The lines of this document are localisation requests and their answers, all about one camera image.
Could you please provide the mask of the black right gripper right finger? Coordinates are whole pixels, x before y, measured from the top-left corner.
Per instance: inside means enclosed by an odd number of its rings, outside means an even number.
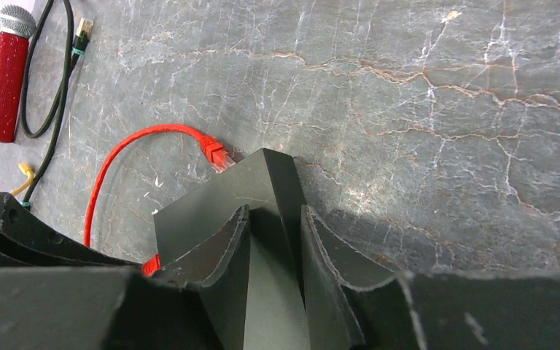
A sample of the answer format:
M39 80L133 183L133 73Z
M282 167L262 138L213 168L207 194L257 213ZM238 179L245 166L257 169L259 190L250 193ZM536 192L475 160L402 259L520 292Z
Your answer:
M560 274L394 272L301 212L312 349L560 349Z

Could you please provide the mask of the black network switch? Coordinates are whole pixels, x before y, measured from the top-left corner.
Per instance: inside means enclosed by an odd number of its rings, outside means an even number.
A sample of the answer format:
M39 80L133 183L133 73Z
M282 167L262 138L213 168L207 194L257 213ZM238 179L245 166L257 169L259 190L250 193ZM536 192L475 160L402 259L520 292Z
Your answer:
M259 149L154 216L155 276L184 292L211 348L309 348L305 202L293 157Z

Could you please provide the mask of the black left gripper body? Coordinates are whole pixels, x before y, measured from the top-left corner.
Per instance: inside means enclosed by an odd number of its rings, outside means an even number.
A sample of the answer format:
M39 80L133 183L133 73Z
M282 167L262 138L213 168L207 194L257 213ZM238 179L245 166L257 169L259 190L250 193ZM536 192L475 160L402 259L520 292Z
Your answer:
M129 266L74 241L35 217L8 192L0 192L0 267Z

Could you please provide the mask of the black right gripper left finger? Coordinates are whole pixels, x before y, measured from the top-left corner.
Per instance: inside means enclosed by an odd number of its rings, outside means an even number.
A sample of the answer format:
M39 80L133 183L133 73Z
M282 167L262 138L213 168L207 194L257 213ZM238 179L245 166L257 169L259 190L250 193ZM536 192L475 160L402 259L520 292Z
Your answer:
M214 349L184 292L155 273L0 267L0 349Z

